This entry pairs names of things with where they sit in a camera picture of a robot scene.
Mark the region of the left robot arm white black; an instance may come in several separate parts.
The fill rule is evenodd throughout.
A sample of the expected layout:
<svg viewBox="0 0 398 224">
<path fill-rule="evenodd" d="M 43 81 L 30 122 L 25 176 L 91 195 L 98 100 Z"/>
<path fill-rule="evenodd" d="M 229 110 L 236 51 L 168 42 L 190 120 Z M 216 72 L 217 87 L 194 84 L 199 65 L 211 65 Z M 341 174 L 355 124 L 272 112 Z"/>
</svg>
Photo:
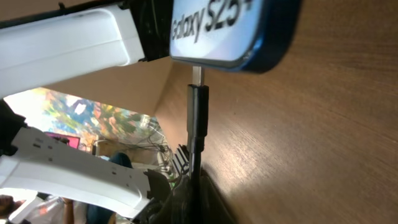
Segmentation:
<svg viewBox="0 0 398 224">
<path fill-rule="evenodd" d="M 1 98 L 46 87 L 84 100 L 127 107 L 110 77 L 133 66 L 128 95 L 153 114 L 169 69 L 172 1 L 87 1 L 1 22 Z M 92 156 L 29 126 L 1 101 L 1 187 L 70 198 L 139 218 L 169 194 L 166 178 Z"/>
</svg>

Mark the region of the blue Galaxy smartphone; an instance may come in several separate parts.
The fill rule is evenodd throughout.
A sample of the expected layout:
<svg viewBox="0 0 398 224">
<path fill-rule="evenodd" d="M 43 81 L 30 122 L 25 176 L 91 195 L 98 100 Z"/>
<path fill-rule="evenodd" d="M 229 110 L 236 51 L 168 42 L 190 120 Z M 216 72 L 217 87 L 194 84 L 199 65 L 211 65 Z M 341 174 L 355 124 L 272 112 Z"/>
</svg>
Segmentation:
<svg viewBox="0 0 398 224">
<path fill-rule="evenodd" d="M 267 72 L 287 53 L 301 6 L 301 0 L 176 0 L 170 56 L 229 72 Z"/>
</svg>

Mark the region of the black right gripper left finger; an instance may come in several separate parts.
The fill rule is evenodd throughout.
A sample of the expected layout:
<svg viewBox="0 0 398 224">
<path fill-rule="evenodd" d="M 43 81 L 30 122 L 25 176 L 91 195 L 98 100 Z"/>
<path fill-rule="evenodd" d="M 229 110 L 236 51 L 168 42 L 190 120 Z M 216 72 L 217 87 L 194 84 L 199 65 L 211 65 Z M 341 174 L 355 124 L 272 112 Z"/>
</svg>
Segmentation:
<svg viewBox="0 0 398 224">
<path fill-rule="evenodd" d="M 189 177 L 182 177 L 161 204 L 160 209 L 148 220 L 149 224 L 191 224 L 192 187 Z"/>
</svg>

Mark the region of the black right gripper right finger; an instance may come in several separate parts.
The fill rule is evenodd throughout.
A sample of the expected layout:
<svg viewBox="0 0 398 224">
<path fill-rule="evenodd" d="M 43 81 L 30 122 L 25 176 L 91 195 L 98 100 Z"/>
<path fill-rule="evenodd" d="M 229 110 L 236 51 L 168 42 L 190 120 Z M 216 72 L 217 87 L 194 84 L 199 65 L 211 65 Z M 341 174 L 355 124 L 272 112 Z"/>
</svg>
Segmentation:
<svg viewBox="0 0 398 224">
<path fill-rule="evenodd" d="M 205 169 L 201 170 L 200 196 L 204 224 L 237 224 L 234 213 Z"/>
</svg>

